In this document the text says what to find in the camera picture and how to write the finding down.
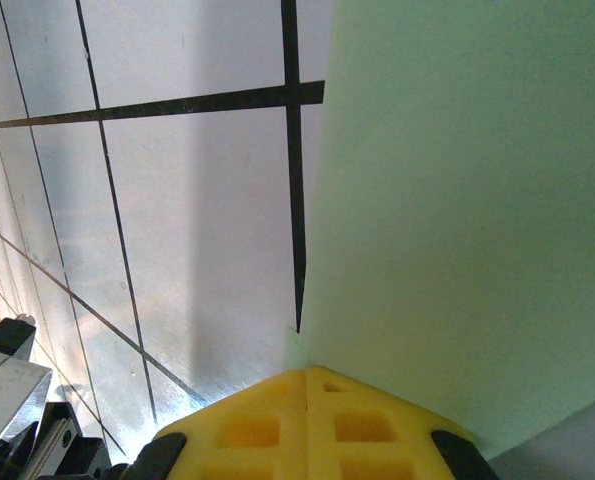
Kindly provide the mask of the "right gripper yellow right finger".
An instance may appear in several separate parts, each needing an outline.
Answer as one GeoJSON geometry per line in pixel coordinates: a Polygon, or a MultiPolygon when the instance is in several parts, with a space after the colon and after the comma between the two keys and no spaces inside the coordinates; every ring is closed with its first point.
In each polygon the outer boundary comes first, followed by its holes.
{"type": "Polygon", "coordinates": [[[454,422],[335,371],[306,370],[309,479],[496,479],[454,422]]]}

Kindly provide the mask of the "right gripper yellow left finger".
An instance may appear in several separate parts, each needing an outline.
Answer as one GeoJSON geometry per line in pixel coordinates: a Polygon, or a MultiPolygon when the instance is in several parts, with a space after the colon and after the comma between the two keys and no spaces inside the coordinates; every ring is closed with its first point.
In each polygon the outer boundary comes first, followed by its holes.
{"type": "Polygon", "coordinates": [[[168,479],[304,479],[306,376],[288,371],[164,427],[186,443],[168,479]]]}

